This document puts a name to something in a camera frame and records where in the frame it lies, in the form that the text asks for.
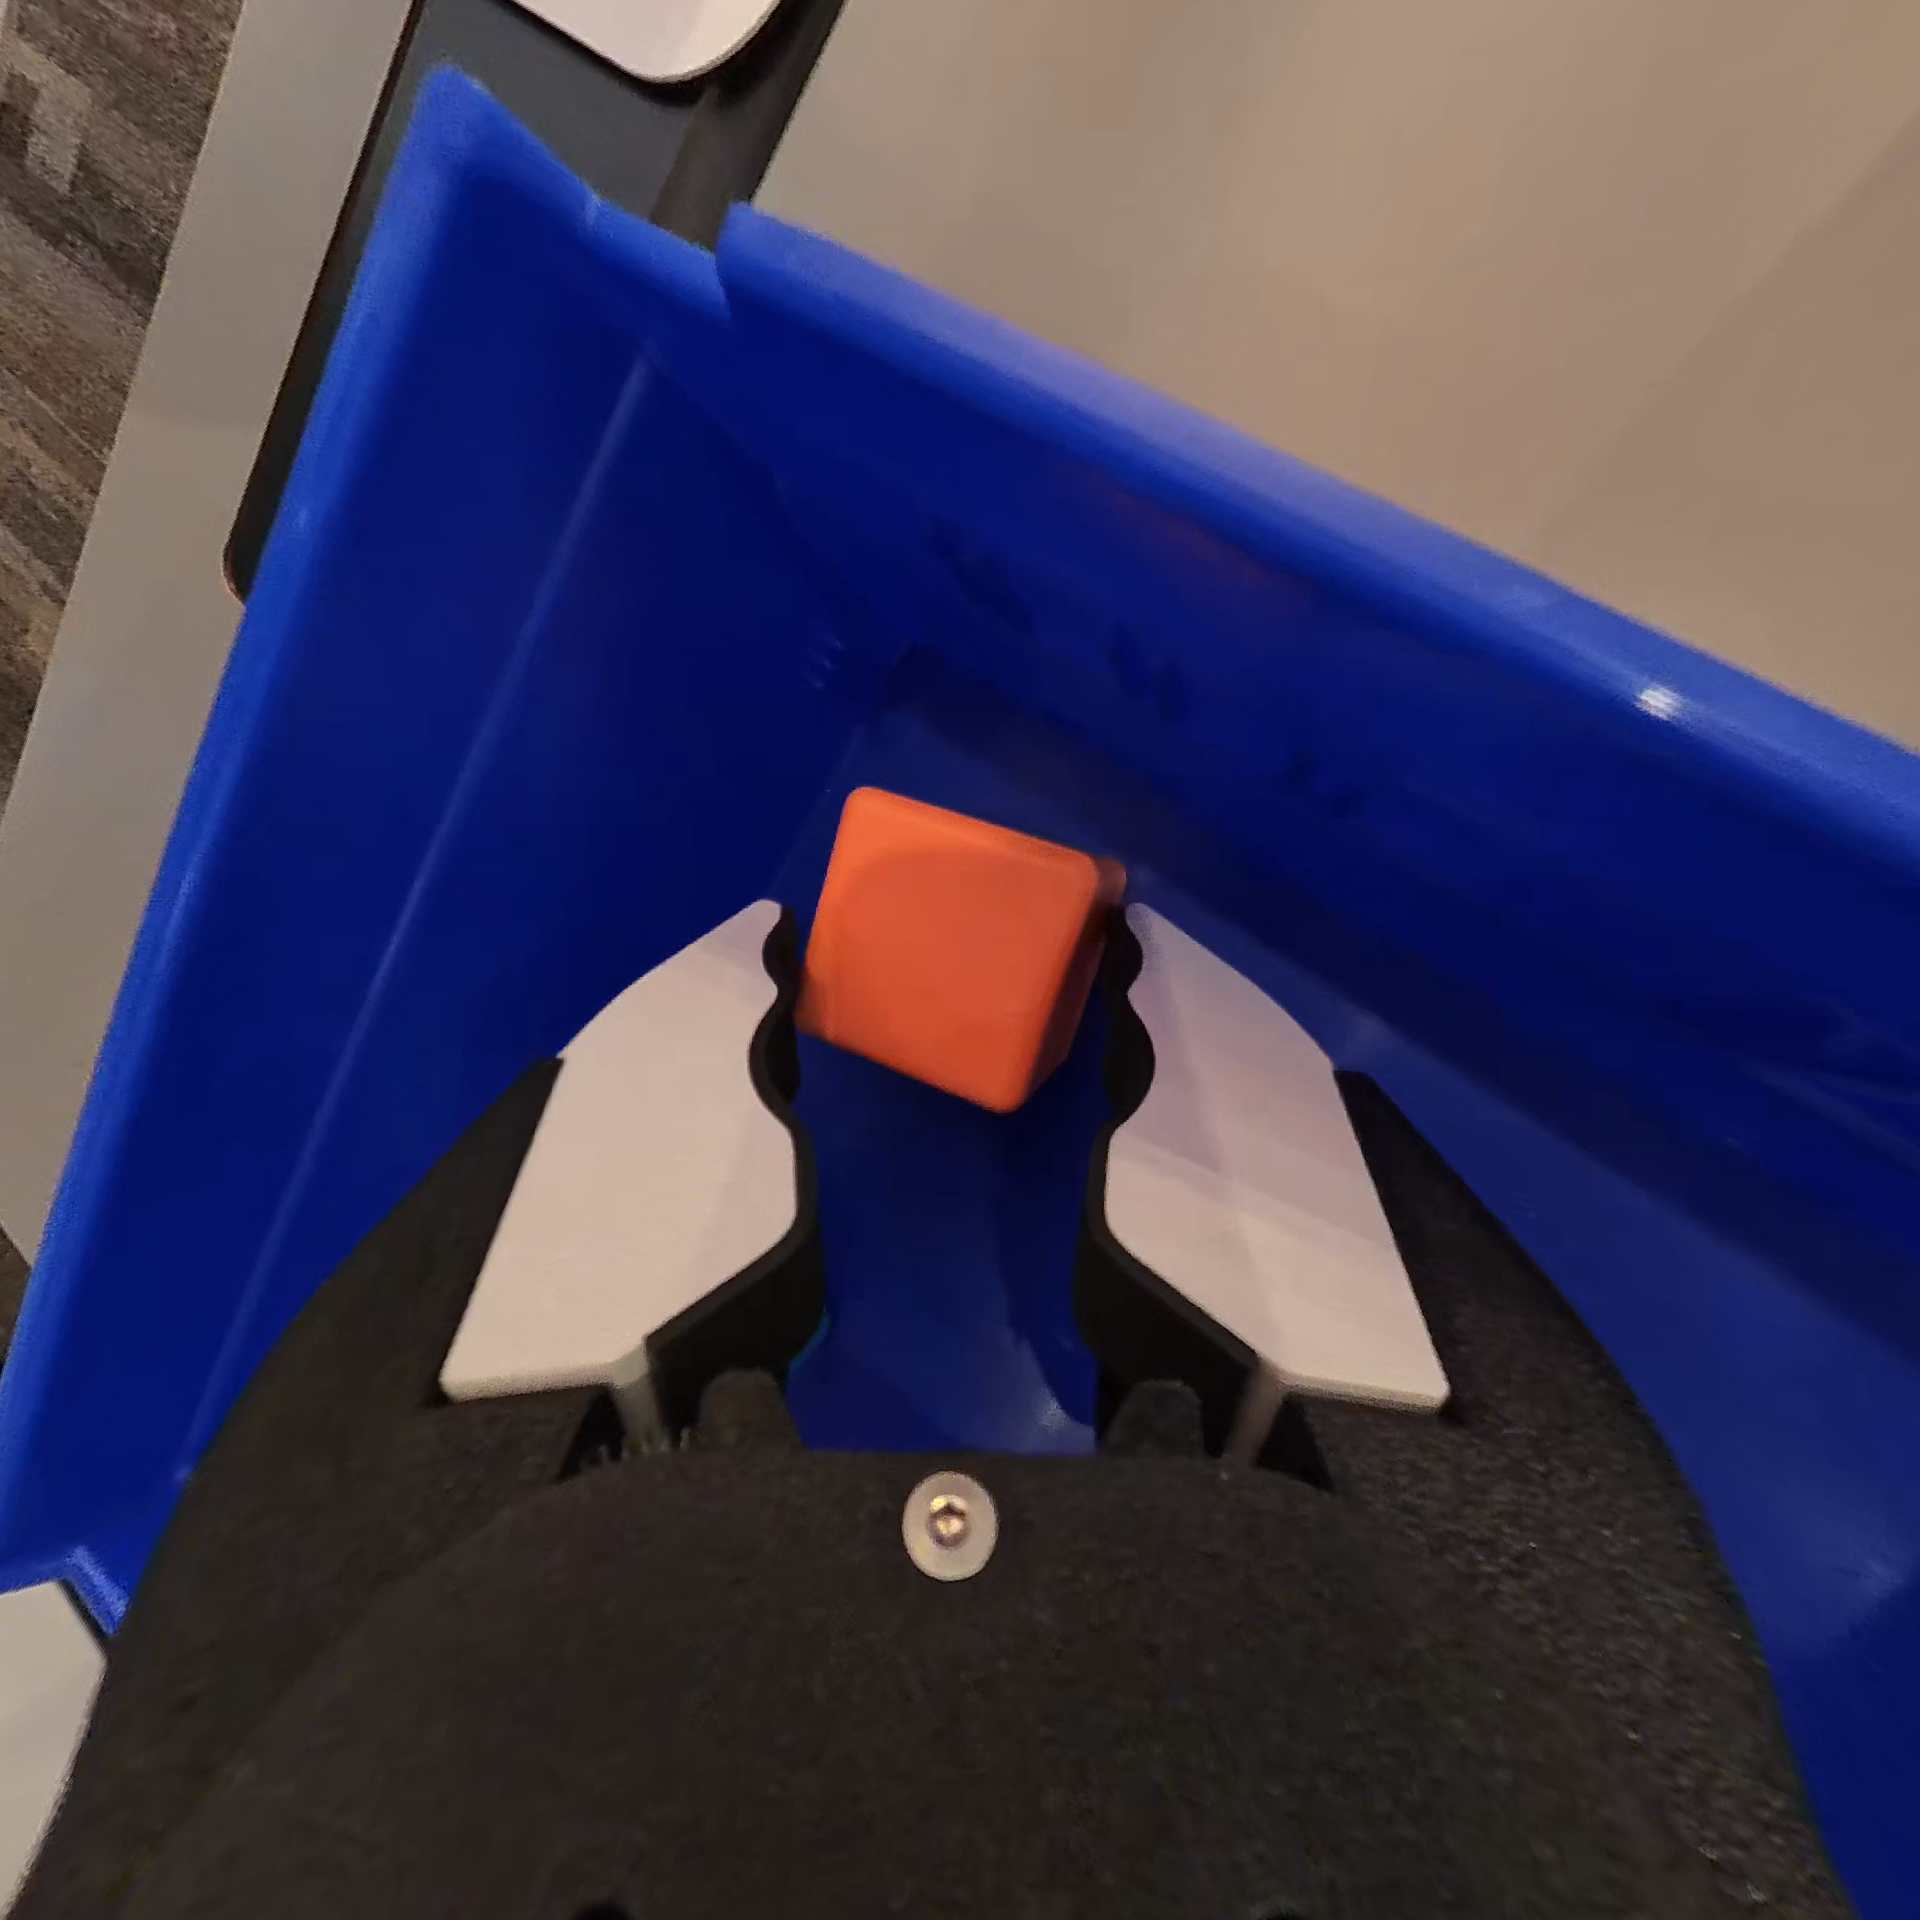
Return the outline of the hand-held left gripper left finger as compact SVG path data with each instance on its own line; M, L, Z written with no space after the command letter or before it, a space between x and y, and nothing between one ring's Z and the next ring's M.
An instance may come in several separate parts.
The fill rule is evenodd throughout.
M668 1440L721 1376L788 1379L827 1316L798 996L796 916L754 900L576 1034L449 1344L451 1402L591 1385Z

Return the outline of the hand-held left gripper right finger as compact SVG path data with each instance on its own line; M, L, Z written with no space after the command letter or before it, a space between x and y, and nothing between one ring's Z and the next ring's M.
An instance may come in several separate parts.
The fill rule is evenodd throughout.
M1082 1227L1097 1430L1178 1384L1209 1454L1292 1402L1433 1418L1449 1376L1323 1049L1166 916L1115 924Z

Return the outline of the orange magnetic cube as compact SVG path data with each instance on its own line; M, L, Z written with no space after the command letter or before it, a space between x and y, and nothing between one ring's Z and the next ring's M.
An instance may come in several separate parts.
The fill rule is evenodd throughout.
M987 1113L1066 1062L1127 870L881 787L851 790L803 958L803 1034Z

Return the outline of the blue plastic bin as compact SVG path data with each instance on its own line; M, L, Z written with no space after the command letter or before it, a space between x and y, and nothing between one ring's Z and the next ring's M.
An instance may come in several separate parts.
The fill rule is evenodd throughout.
M788 1379L449 1400L562 1049L803 976L864 785L1124 867L1064 1066L798 1027ZM1441 1412L1097 1430L1124 916L1328 1056ZM16 1916L1915 1916L1915 757L441 68L11 1337L40 1584Z

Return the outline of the white sign stand base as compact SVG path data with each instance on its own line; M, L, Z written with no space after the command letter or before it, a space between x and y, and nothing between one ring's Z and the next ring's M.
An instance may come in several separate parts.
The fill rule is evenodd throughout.
M742 54L780 2L518 2L627 78L674 88Z

